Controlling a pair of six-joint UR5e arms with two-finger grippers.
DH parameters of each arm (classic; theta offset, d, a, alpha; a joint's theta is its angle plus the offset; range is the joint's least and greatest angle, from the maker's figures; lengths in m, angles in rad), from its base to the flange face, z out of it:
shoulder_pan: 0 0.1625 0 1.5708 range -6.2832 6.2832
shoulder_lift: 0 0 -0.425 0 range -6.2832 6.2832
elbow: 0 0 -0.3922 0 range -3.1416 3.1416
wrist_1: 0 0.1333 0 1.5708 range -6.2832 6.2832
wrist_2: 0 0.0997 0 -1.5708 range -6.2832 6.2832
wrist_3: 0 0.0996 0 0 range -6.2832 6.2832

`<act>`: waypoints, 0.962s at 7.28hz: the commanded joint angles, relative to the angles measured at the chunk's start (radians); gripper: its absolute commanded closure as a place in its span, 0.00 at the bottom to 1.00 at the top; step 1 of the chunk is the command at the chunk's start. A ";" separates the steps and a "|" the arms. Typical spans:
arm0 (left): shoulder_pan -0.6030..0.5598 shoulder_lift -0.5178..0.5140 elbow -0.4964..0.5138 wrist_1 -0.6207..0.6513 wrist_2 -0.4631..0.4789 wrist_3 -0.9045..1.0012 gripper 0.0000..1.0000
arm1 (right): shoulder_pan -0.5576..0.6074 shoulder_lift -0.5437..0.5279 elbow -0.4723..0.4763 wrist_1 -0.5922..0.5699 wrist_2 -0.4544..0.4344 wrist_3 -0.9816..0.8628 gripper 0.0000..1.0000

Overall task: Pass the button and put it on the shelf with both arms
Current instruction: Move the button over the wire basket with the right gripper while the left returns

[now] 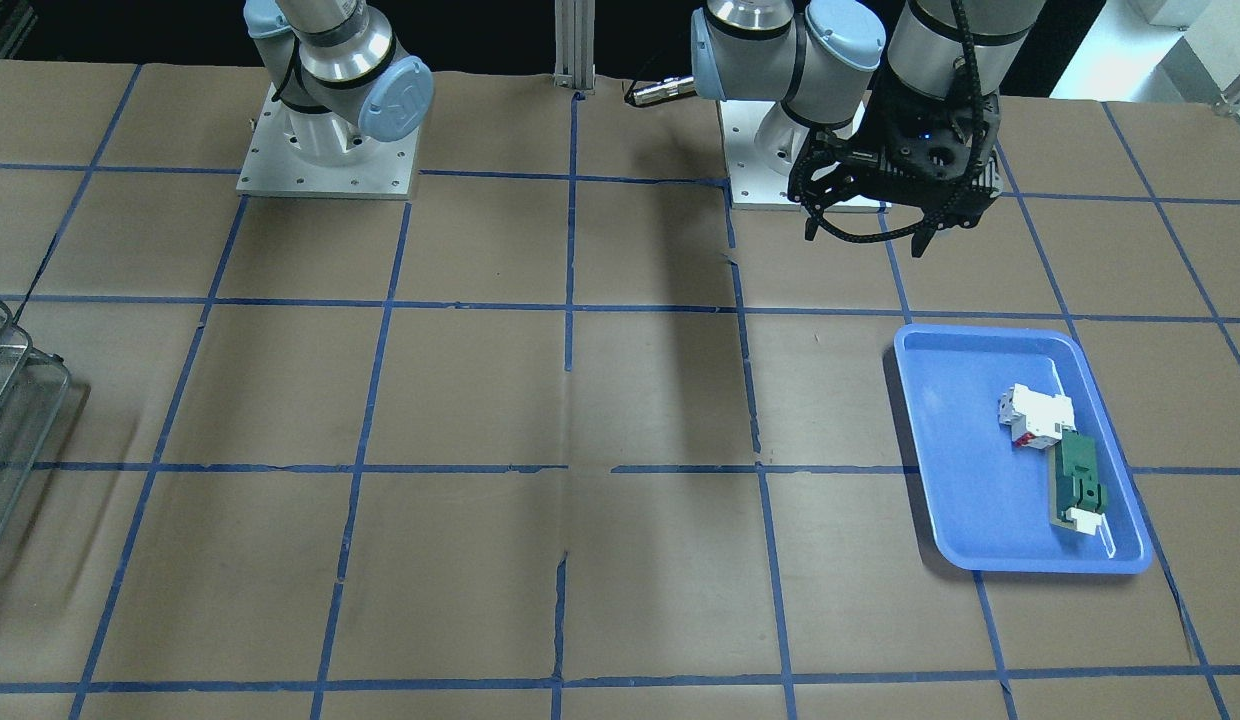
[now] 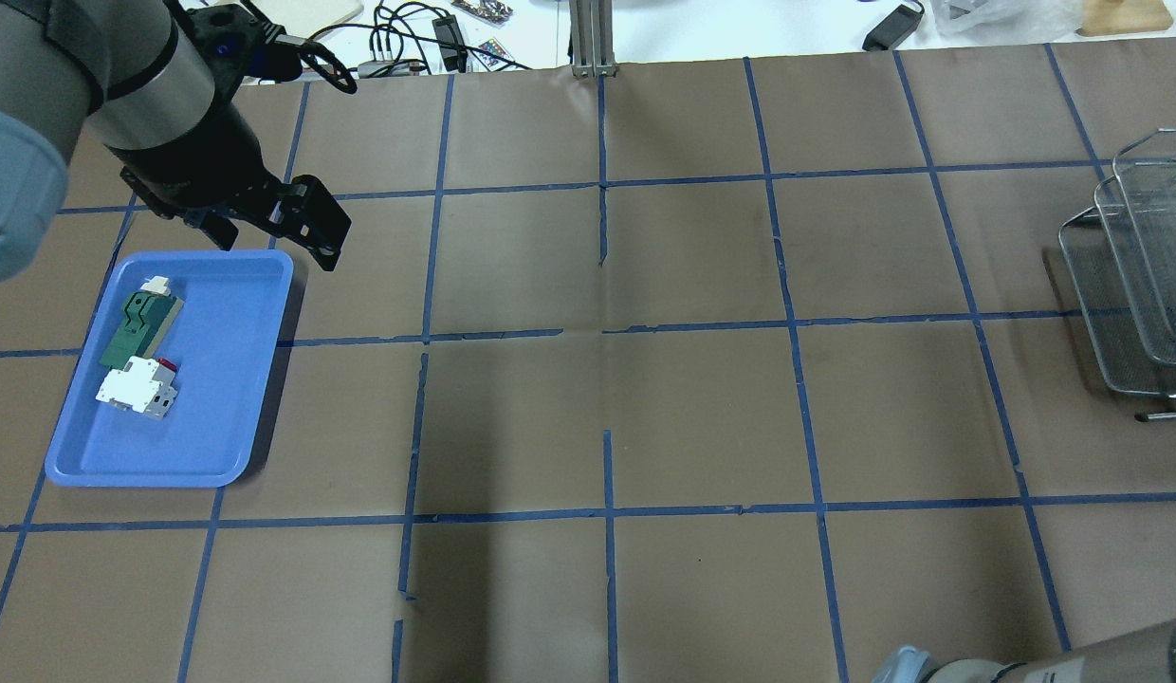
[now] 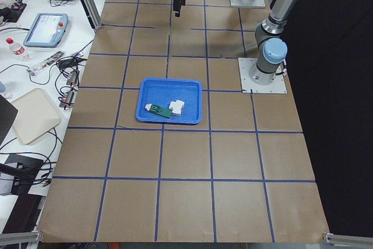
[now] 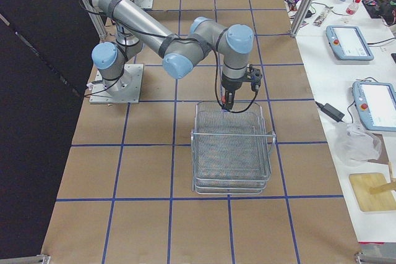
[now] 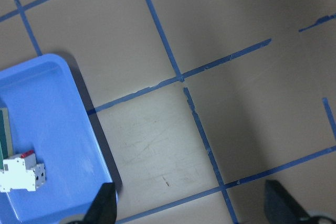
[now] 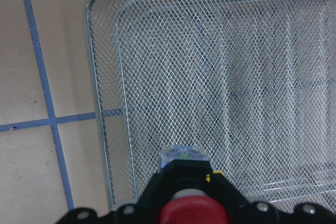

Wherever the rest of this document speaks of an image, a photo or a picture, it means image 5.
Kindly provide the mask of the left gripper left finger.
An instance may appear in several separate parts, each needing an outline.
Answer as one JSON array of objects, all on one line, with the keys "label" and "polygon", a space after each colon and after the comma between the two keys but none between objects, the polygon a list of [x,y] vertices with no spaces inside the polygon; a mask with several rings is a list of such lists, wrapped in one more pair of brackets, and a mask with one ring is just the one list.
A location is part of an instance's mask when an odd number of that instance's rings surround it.
[{"label": "left gripper left finger", "polygon": [[115,183],[103,183],[81,223],[115,223],[116,218]]}]

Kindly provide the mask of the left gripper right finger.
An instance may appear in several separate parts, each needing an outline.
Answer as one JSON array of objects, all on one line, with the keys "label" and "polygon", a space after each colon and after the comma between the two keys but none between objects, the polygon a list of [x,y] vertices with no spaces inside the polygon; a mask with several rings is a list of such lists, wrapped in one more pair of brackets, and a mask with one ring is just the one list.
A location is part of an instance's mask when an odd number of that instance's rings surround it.
[{"label": "left gripper right finger", "polygon": [[308,223],[310,215],[277,180],[265,181],[264,213],[269,223]]}]

